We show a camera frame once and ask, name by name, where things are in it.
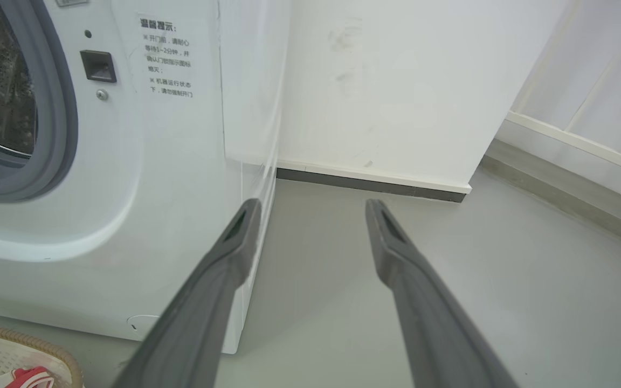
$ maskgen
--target basket rim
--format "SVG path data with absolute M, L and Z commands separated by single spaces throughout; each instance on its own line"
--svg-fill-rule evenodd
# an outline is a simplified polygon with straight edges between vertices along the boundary
M 61 359 L 71 372 L 71 388 L 83 387 L 83 373 L 81 373 L 81 368 L 76 359 L 73 358 L 71 353 L 66 351 L 66 349 L 52 344 L 51 342 L 47 342 L 44 339 L 29 336 L 28 334 L 19 333 L 14 330 L 4 329 L 3 327 L 0 327 L 0 339 L 22 344 Z

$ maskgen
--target white wall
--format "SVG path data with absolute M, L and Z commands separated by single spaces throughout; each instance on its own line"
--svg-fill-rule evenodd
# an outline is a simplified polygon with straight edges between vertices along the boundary
M 468 192 L 566 0 L 296 0 L 280 166 Z
M 512 108 L 621 152 L 621 2 L 577 2 Z M 621 167 L 505 121 L 497 138 L 621 193 Z

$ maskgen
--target concrete floor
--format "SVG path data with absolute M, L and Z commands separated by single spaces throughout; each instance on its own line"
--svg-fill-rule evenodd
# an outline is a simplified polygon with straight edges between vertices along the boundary
M 383 199 L 521 386 L 621 386 L 621 240 L 478 171 L 462 204 L 279 181 L 239 352 L 217 386 L 412 386 L 364 201 Z M 137 342 L 0 317 L 110 386 Z

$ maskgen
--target sticker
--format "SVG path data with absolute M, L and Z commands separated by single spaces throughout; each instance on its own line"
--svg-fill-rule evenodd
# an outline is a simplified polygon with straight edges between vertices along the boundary
M 195 37 L 170 19 L 137 14 L 135 22 L 140 25 L 139 66 L 145 91 L 160 99 L 192 99 Z

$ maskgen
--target white baseboard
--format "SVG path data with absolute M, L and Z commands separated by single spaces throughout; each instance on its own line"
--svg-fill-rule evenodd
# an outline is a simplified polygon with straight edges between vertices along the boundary
M 559 140 L 562 143 L 568 144 L 592 155 L 596 155 L 601 159 L 607 160 L 608 162 L 614 163 L 621 167 L 620 151 L 613 150 L 605 145 L 589 140 L 586 137 L 567 132 L 567 130 L 557 128 L 556 126 L 537 120 L 533 117 L 512 111 L 507 114 L 505 120 L 538 132 L 541 135 Z
M 362 179 L 373 182 L 384 182 L 391 184 L 401 184 L 404 186 L 423 187 L 424 189 L 461 192 L 463 194 L 469 194 L 469 192 L 471 192 L 471 186 L 469 186 L 468 184 L 464 186 L 457 186 L 453 184 L 442 184 L 438 182 L 427 182 L 404 177 L 395 177 L 392 175 L 368 174 L 364 171 L 329 167 L 328 165 L 307 164 L 280 159 L 277 162 L 277 167 L 278 169 L 314 172 L 315 174 L 335 175 L 337 177 Z

